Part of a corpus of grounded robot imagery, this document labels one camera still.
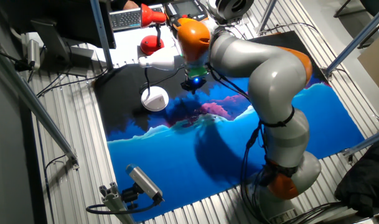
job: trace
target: robotic arm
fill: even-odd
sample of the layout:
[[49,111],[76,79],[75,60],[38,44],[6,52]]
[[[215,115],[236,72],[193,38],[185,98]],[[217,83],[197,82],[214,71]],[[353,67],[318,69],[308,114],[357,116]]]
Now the robotic arm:
[[187,71],[193,65],[204,65],[208,55],[208,62],[220,75],[249,78],[249,98],[260,117],[258,129],[265,126],[263,138],[268,148],[260,185],[278,201],[297,197],[321,172],[317,158],[305,151],[307,118],[291,105],[311,78],[311,61],[298,51],[240,40],[218,29],[209,40],[208,51],[191,47],[206,40],[206,35],[189,35],[199,33],[204,33],[204,27],[197,21],[186,21],[178,31],[184,58],[197,55],[186,60]]

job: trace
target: lamp shade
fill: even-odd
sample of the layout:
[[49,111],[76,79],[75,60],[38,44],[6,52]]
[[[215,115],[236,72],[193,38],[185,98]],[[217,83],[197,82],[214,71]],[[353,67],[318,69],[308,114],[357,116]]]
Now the lamp shade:
[[141,4],[141,28],[151,25],[152,22],[157,24],[165,23],[167,17],[163,12],[154,12],[145,4]]
[[151,56],[140,57],[139,65],[142,68],[154,67],[160,70],[174,70],[174,52],[170,47],[162,48],[154,52]]

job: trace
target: metal grating floor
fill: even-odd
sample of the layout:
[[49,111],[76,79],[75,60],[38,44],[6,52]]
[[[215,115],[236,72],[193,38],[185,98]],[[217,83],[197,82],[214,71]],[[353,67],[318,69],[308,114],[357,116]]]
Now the metal grating floor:
[[[267,0],[255,1],[247,12],[247,19],[240,27],[247,38],[255,37],[255,27],[258,25],[266,5]],[[276,24],[292,22],[304,22],[314,26],[299,0],[280,0],[268,21],[267,28],[272,28]],[[334,59],[335,53],[314,30],[297,25],[279,28],[276,31],[286,32],[289,30],[295,30],[299,34],[321,68],[327,67]],[[136,57],[133,54],[126,54],[120,56],[119,61],[135,63]],[[92,71],[88,73],[88,76],[93,77],[94,74]],[[35,75],[30,85],[34,92],[38,93],[55,78],[57,75]],[[57,83],[63,84],[82,79],[61,75]],[[373,116],[368,102],[362,98],[350,77],[344,72],[334,72],[330,84],[364,137],[376,133],[379,122]],[[98,187],[115,181],[98,103],[91,82],[80,82],[66,85],[61,89],[54,89],[40,100],[55,123],[59,125],[68,142],[74,147],[80,165],[79,170],[70,169],[65,167],[66,164],[69,165],[66,158],[62,158],[52,164],[46,174],[42,170],[40,171],[49,223],[53,223],[53,219],[55,223],[119,223],[115,216],[98,216],[85,211],[86,206],[101,203]],[[37,127],[34,115],[33,119],[35,130],[38,128],[35,138],[40,158],[39,164],[42,167],[52,159],[62,156],[63,152],[41,124]],[[360,159],[364,152],[365,150],[356,153],[354,159],[356,161]],[[344,161],[341,155],[326,157],[320,162],[322,173],[317,182],[309,190],[292,200],[293,204],[302,211],[323,203],[333,202],[335,200],[333,193],[337,184],[350,169],[350,165]],[[50,200],[45,186],[45,175],[49,180]],[[221,192],[143,223],[257,223],[243,209],[239,190],[237,187]]]

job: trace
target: gray device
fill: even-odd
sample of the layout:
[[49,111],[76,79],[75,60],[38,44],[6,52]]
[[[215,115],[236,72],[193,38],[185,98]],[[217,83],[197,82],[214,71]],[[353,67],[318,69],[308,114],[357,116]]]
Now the gray device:
[[[109,15],[110,0],[98,1],[109,48],[115,49]],[[87,75],[92,64],[93,50],[71,46],[89,43],[102,47],[90,1],[0,0],[0,10],[5,12],[9,25],[18,33],[39,33],[46,46],[42,70]]]
[[163,192],[158,186],[141,170],[137,165],[130,164],[126,168],[126,173],[137,183],[140,188],[149,196],[151,199],[155,199],[158,196],[163,197]]

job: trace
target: blue painted canvas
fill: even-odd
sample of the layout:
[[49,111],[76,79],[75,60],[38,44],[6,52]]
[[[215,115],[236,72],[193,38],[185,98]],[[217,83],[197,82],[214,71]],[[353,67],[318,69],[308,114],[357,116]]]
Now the blue painted canvas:
[[[183,80],[182,73],[161,83],[170,102],[157,113],[141,106],[137,91],[144,83],[141,68],[125,68],[107,85],[96,88],[119,189],[132,186],[125,169],[136,164],[163,191],[165,202],[150,211],[134,214],[136,221],[154,218],[239,183],[245,144],[257,127],[257,114],[244,97],[213,80],[208,80],[194,95],[180,88]],[[232,82],[247,90],[248,78]],[[311,81],[292,104],[309,121],[311,136],[307,151],[317,158],[363,140],[319,70],[314,70]],[[264,150],[259,144],[251,148],[248,162],[249,175],[264,164]],[[147,207],[152,200],[140,195],[136,203]]]

